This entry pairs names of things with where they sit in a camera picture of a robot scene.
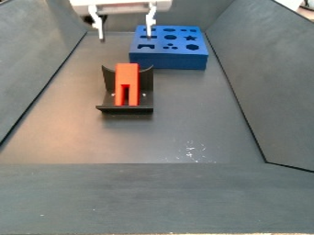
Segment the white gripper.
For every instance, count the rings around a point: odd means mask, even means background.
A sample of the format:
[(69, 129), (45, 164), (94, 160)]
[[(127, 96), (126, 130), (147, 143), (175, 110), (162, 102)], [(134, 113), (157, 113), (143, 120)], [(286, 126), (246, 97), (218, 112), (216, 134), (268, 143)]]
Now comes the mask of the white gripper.
[(146, 14), (146, 36), (153, 37), (153, 26), (157, 24), (157, 11), (169, 11), (173, 0), (69, 0), (81, 16), (90, 15), (93, 27), (98, 30), (99, 40), (105, 40), (103, 20), (99, 15)]

